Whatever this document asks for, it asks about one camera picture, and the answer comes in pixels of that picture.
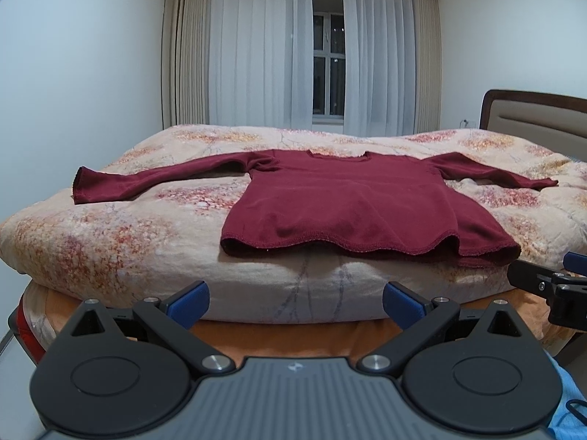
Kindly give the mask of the maroon long-sleeve sweater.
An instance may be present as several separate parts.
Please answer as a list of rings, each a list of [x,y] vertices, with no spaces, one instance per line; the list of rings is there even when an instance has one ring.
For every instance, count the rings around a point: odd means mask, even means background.
[[[164,183],[214,172],[246,173],[250,183],[229,211],[220,244],[233,256],[326,244],[359,256],[396,255],[463,267],[507,265],[519,244],[472,198],[451,187],[472,179],[539,191],[529,179],[451,152],[417,159],[367,152],[335,157],[264,150],[193,159],[131,175],[81,168],[76,204],[132,200]]]

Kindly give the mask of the left white sheer curtain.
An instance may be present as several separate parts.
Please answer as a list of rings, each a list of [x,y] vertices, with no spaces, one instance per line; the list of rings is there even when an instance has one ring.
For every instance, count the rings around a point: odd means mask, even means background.
[[[313,125],[313,0],[211,0],[213,125]]]

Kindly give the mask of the beige drape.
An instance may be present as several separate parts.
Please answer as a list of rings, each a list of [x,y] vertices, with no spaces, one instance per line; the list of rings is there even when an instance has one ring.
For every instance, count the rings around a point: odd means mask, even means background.
[[[164,128],[209,122],[211,0],[164,0],[161,107]]]
[[[413,0],[416,48],[415,132],[440,129],[442,33],[439,0]]]

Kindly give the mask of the left beige drape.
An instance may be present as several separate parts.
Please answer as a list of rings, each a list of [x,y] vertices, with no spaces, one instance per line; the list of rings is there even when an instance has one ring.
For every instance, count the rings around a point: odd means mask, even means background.
[[[209,122],[211,0],[164,0],[161,107],[164,128]]]

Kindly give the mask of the white sheer curtain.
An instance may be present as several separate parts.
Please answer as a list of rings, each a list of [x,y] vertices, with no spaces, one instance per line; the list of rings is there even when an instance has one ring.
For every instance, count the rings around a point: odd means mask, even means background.
[[[343,12],[345,133],[411,134],[416,108],[413,0],[343,0]]]
[[[211,0],[213,125],[313,125],[313,0]]]

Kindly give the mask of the blue striped garment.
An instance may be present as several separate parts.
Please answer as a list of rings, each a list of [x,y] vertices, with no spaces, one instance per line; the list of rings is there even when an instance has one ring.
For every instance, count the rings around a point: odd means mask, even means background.
[[[548,425],[549,434],[556,440],[586,440],[586,398],[572,376],[552,357],[562,382],[562,398]]]

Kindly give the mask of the right white sheer curtain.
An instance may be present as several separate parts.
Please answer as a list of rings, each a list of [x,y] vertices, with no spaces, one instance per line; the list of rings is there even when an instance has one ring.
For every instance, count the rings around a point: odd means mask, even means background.
[[[343,12],[345,133],[411,134],[416,108],[413,0],[343,0]]]

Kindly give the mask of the red bed frame corner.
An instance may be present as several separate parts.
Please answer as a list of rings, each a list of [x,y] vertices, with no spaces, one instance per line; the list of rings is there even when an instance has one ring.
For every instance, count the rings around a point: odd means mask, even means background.
[[[19,304],[8,317],[8,327],[23,351],[36,366],[46,350],[38,342],[24,315],[23,305]]]

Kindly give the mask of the right beige drape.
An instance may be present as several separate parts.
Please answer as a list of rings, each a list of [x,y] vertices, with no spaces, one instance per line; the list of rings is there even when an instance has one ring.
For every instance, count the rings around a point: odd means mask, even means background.
[[[439,0],[413,0],[416,48],[415,132],[440,129],[442,33]]]

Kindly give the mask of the brown padded headboard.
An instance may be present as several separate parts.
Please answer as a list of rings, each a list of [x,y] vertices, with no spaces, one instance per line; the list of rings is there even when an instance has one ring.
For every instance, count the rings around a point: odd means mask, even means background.
[[[482,100],[480,129],[520,137],[585,162],[586,116],[584,98],[491,89]]]

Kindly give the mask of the white framed window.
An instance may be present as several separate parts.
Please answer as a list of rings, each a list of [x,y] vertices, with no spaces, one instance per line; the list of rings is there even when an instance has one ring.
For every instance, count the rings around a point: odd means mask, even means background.
[[[345,108],[343,0],[313,0],[313,129],[343,131]]]

